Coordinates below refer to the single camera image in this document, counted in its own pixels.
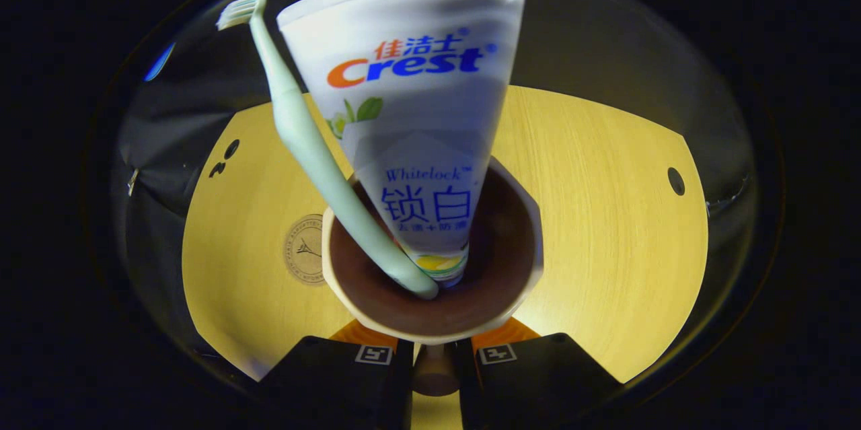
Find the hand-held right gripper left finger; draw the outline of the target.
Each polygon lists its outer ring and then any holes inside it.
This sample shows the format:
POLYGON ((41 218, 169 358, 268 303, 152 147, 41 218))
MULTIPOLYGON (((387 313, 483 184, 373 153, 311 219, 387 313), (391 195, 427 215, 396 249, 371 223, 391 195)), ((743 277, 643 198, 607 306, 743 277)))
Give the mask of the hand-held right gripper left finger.
POLYGON ((409 429, 414 345, 353 320, 301 339, 260 381, 261 429, 409 429))

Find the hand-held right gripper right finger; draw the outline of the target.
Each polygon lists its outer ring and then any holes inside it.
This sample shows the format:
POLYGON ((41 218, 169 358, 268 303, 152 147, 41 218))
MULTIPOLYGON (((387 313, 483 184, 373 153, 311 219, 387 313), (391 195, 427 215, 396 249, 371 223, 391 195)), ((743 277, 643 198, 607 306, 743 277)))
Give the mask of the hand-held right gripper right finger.
POLYGON ((460 340, 464 429, 579 429, 624 385, 568 334, 515 318, 460 340))

